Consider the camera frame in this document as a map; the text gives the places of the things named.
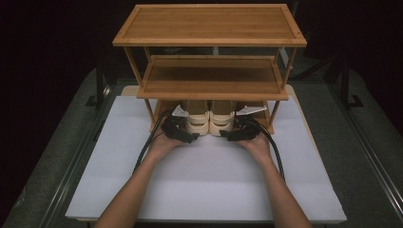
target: bamboo shelf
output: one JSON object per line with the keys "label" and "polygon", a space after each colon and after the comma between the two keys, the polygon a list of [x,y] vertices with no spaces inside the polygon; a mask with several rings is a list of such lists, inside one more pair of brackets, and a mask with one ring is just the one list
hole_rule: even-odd
{"label": "bamboo shelf", "polygon": [[271,56],[152,56],[138,98],[286,101]]}
{"label": "bamboo shelf", "polygon": [[[113,40],[123,47],[140,86],[152,123],[160,111],[180,100],[235,100],[245,105],[266,105],[255,114],[272,126],[285,91],[297,48],[306,40],[285,4],[171,4],[137,5]],[[144,47],[148,65],[144,76],[131,47]],[[269,47],[274,56],[153,55],[148,47]],[[285,72],[278,69],[281,48],[292,48]],[[148,99],[158,99],[155,113]]]}

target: hand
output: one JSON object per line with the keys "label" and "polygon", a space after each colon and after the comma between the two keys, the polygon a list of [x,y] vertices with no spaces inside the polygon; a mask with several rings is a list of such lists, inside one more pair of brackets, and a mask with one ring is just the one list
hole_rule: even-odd
{"label": "hand", "polygon": [[178,140],[168,139],[163,133],[163,131],[158,128],[154,134],[154,140],[148,147],[148,152],[145,156],[146,158],[151,158],[155,162],[162,160],[172,149],[178,145],[183,144],[183,142]]}
{"label": "hand", "polygon": [[260,166],[273,162],[270,155],[270,144],[263,133],[260,132],[253,140],[238,141],[237,144],[245,147]]}

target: lower shelf board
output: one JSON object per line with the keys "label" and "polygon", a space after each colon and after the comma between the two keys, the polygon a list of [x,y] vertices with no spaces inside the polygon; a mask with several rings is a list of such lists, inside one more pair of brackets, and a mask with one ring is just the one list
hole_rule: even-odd
{"label": "lower shelf board", "polygon": [[[171,100],[158,100],[157,106],[155,108],[154,112],[154,120],[157,121],[160,114],[163,113],[166,109],[175,109],[176,106],[180,105],[182,101],[171,101]],[[268,107],[268,104],[266,101],[254,101],[254,102],[245,102],[245,101],[237,101],[237,107],[236,110],[241,110],[245,106],[266,106]],[[270,111],[269,108],[267,108],[264,111],[253,113],[252,117],[257,120],[260,124],[265,126],[267,130],[270,132],[270,134],[274,134],[274,128],[270,124]],[[151,124],[150,130],[154,127],[154,123]]]}
{"label": "lower shelf board", "polygon": [[274,56],[152,55],[137,97],[286,101],[282,85]]}

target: wooden edge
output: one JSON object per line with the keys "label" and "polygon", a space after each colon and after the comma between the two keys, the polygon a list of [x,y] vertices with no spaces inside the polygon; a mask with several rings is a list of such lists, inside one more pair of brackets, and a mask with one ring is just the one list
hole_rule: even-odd
{"label": "wooden edge", "polygon": [[311,129],[309,128],[309,125],[308,125],[308,123],[306,122],[306,119],[305,119],[305,116],[304,116],[304,114],[303,114],[302,108],[301,108],[301,106],[300,106],[299,100],[298,100],[298,98],[297,98],[296,92],[294,91],[293,87],[290,86],[290,85],[287,85],[287,86],[285,87],[285,90],[286,90],[287,93],[290,94],[290,96],[292,96],[292,97],[294,98],[294,100],[296,101],[297,106],[298,106],[298,110],[299,110],[299,114],[301,115],[302,120],[303,120],[303,123],[304,123],[304,125],[305,125],[305,128],[306,128],[306,130],[308,131],[309,138],[311,139],[311,142],[312,142],[312,144],[313,144],[315,150],[317,151],[317,153],[319,153],[319,152],[318,152],[318,149],[317,149],[317,144],[315,143],[315,140],[314,140],[314,136],[312,135]]}
{"label": "wooden edge", "polygon": [[285,90],[281,91],[279,94],[271,95],[270,97],[264,97],[261,95],[247,94],[248,98],[242,98],[237,93],[226,93],[225,96],[222,93],[208,93],[208,94],[198,94],[198,93],[170,93],[169,97],[166,98],[166,92],[144,92],[143,88],[139,89],[137,98],[139,99],[170,99],[170,100],[180,100],[186,97],[187,100],[237,100],[237,101],[287,101],[288,95]]}
{"label": "wooden edge", "polygon": [[133,9],[133,11],[131,11],[130,15],[125,20],[125,23],[122,25],[118,34],[115,36],[115,39],[113,39],[113,41],[112,41],[113,46],[116,46],[117,44],[120,44],[124,41],[124,39],[125,39],[124,37],[127,34],[127,31],[129,30],[131,24],[133,23],[134,19],[137,16],[137,14],[139,14],[140,10],[141,9],[136,6]]}
{"label": "wooden edge", "polygon": [[286,4],[139,4],[139,8],[281,8]]}
{"label": "wooden edge", "polygon": [[151,60],[156,59],[231,59],[231,60],[273,60],[273,55],[152,55]]}
{"label": "wooden edge", "polygon": [[119,38],[113,41],[115,47],[306,47],[306,40],[300,39],[130,39]]}
{"label": "wooden edge", "polygon": [[293,14],[291,14],[291,11],[288,9],[287,5],[281,8],[282,13],[284,15],[285,20],[287,20],[287,24],[290,27],[291,31],[294,34],[295,39],[298,40],[298,43],[300,42],[305,42],[306,40],[302,35],[302,32],[299,29],[299,26],[297,25],[296,20],[294,19]]}
{"label": "wooden edge", "polygon": [[137,92],[139,92],[138,85],[128,85],[122,90],[121,96],[137,96]]}

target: table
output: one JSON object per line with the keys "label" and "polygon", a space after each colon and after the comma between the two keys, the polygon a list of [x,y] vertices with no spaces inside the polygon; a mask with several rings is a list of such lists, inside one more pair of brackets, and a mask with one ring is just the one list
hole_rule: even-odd
{"label": "table", "polygon": [[[123,95],[132,95],[132,89]],[[297,97],[289,85],[286,89],[291,95],[278,109],[273,139],[287,185],[311,222],[346,220]],[[67,209],[68,218],[96,220],[130,177],[149,133],[143,105],[134,96],[116,98]],[[206,135],[160,163],[138,219],[256,222],[273,217],[261,173],[249,154],[224,138]]]}

